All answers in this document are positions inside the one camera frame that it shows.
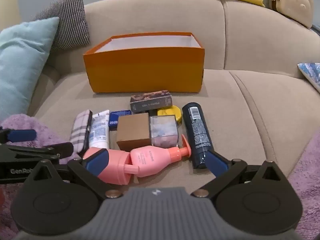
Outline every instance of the gray plastic housing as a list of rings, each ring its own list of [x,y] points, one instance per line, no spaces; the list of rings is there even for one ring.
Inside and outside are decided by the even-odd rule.
[[[83,227],[60,236],[20,232],[14,240],[302,240],[294,230],[274,236],[242,232],[226,223],[207,198],[177,188],[130,188],[105,200]]]

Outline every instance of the pink bottle cap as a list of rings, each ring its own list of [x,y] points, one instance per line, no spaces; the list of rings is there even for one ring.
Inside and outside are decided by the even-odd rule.
[[[171,163],[181,161],[182,156],[191,156],[191,148],[190,145],[186,139],[186,137],[182,134],[182,148],[179,147],[172,147],[169,148],[169,154],[171,158]]]

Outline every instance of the sofa seat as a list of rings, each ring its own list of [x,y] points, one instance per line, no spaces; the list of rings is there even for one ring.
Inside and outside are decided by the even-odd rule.
[[[252,71],[230,71],[252,112],[266,157],[285,175],[320,127],[320,96],[305,79]]]
[[[55,86],[35,117],[69,139],[74,118],[90,109],[94,113],[129,109],[130,94],[94,94],[85,72],[69,74]],[[189,102],[199,103],[204,111],[215,150],[228,159],[241,158],[249,164],[261,164],[266,156],[251,111],[229,71],[204,70],[202,90],[197,93],[174,93],[173,102],[182,108]],[[185,132],[184,125],[179,128]],[[116,132],[110,133],[110,148],[118,149]],[[155,176],[139,179],[135,186],[183,186],[191,193],[214,176],[208,171],[194,171],[188,159],[174,163]]]

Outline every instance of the logo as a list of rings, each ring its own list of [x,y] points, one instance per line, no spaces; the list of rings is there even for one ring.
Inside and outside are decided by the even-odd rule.
[[[155,189],[155,190],[152,191],[152,193],[153,193],[153,195],[158,196],[158,195],[160,195],[162,193],[162,191],[159,190],[159,189]]]
[[[15,169],[10,169],[11,174],[26,174],[26,173],[31,173],[33,169],[22,169],[22,170],[15,170]]]

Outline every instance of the small brown box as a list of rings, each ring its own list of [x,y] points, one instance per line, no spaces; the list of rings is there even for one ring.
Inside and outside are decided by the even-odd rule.
[[[149,114],[119,116],[116,141],[126,152],[151,145]]]

